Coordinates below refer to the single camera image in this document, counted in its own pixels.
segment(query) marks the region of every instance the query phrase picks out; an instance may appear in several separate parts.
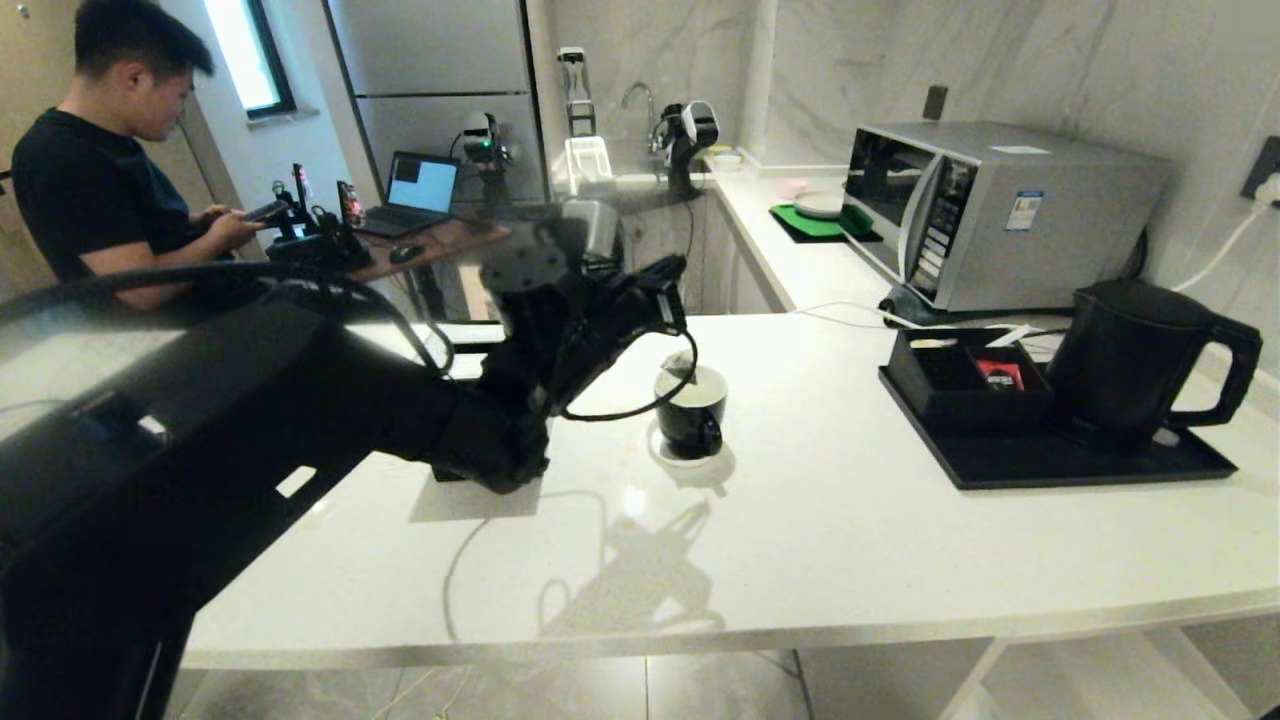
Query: computer mouse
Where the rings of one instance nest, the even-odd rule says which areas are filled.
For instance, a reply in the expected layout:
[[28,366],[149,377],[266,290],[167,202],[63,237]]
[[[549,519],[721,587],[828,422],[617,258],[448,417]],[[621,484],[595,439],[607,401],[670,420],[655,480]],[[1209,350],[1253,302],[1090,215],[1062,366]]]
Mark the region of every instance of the computer mouse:
[[399,265],[417,258],[426,249],[421,245],[397,245],[392,249],[392,254],[388,259],[392,261],[392,265]]

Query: window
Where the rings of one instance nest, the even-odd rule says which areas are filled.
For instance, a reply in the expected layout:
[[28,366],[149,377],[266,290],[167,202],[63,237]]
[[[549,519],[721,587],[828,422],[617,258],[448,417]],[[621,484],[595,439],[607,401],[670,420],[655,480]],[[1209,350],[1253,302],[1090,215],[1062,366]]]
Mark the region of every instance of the window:
[[262,0],[205,0],[205,9],[250,119],[294,111]]

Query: black mug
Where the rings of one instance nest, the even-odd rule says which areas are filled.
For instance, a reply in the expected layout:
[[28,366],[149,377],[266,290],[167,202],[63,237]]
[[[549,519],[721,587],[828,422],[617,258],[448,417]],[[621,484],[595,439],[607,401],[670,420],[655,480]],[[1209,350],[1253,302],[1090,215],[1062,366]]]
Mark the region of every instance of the black mug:
[[[663,370],[654,383],[654,396],[671,392],[682,373]],[[724,445],[719,424],[724,419],[728,383],[710,368],[699,366],[695,373],[696,382],[690,382],[676,397],[658,406],[658,428],[667,448],[681,460],[709,457]]]
[[[1217,405],[1171,411],[1201,351],[1231,351]],[[1161,427],[1219,425],[1244,401],[1262,352],[1262,334],[1174,291],[1139,281],[1107,281],[1075,291],[1075,318],[1046,377],[1051,423],[1114,451],[1146,448]]]

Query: tea bag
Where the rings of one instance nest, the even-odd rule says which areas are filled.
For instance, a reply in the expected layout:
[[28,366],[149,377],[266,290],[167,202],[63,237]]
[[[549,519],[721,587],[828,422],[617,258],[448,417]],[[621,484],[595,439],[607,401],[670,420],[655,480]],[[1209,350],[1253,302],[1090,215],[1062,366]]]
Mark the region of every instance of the tea bag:
[[687,377],[689,384],[698,384],[698,373],[694,373],[692,377],[689,375],[689,372],[694,369],[694,352],[691,350],[681,350],[668,356],[662,361],[662,369],[677,380]]

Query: laptop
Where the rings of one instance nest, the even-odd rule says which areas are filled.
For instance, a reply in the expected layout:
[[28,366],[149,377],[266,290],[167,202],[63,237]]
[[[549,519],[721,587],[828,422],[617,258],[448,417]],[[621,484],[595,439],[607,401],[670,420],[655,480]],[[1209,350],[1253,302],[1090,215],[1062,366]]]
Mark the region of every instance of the laptop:
[[387,181],[387,204],[365,213],[360,232],[401,237],[448,220],[457,179],[458,161],[452,158],[397,150]]

